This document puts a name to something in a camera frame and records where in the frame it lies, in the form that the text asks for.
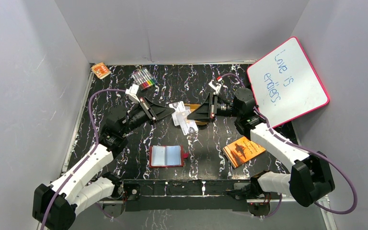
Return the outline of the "silver credit card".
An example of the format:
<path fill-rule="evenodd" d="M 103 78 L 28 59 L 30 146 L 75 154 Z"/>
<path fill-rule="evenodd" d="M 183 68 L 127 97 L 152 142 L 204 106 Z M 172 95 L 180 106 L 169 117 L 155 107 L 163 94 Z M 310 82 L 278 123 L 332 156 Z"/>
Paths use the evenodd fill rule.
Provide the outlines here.
<path fill-rule="evenodd" d="M 198 132 L 195 120 L 188 119 L 190 113 L 191 110 L 185 110 L 176 114 L 179 126 L 185 136 Z"/>

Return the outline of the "red leather card holder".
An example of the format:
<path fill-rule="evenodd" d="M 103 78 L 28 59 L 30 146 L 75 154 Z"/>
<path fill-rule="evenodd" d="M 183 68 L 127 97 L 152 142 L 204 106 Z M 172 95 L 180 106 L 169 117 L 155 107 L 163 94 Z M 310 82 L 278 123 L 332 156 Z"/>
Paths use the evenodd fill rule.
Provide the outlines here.
<path fill-rule="evenodd" d="M 149 150 L 149 167 L 168 168 L 183 167 L 188 153 L 182 146 L 151 146 Z"/>

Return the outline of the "white credit card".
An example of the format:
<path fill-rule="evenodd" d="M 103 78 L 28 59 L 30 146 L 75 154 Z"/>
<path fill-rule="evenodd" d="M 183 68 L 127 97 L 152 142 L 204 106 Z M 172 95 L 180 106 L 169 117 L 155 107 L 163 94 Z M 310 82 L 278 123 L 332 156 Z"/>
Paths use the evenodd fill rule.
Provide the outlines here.
<path fill-rule="evenodd" d="M 172 113 L 172 120 L 173 120 L 173 124 L 174 126 L 179 126 L 179 122 L 177 120 L 177 113 L 179 112 L 183 112 L 185 111 L 185 105 L 183 103 L 183 101 L 179 101 L 179 102 L 174 102 L 174 103 L 170 103 L 169 107 L 174 109 L 174 112 Z"/>

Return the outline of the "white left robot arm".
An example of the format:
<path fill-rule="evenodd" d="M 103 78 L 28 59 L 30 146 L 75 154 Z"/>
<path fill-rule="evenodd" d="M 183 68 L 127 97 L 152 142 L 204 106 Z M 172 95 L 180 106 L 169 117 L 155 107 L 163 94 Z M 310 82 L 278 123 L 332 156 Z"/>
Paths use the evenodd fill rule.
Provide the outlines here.
<path fill-rule="evenodd" d="M 41 184 L 35 189 L 33 218 L 43 229 L 68 230 L 81 212 L 101 199 L 121 198 L 124 187 L 115 176 L 105 173 L 94 182 L 92 178 L 126 147 L 128 133 L 146 122 L 162 120 L 174 111 L 146 97 L 140 98 L 130 112 L 124 106 L 112 107 L 89 152 L 50 185 Z"/>

